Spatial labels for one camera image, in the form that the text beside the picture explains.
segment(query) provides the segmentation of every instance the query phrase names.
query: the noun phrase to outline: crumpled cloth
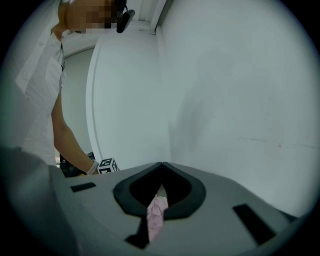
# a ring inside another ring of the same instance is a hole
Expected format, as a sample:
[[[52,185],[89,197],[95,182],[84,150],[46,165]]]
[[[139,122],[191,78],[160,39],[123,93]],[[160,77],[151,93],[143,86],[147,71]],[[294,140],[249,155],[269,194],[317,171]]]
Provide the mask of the crumpled cloth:
[[[155,195],[147,208],[146,221],[150,243],[154,240],[164,226],[164,212],[167,208],[167,198],[157,195]]]

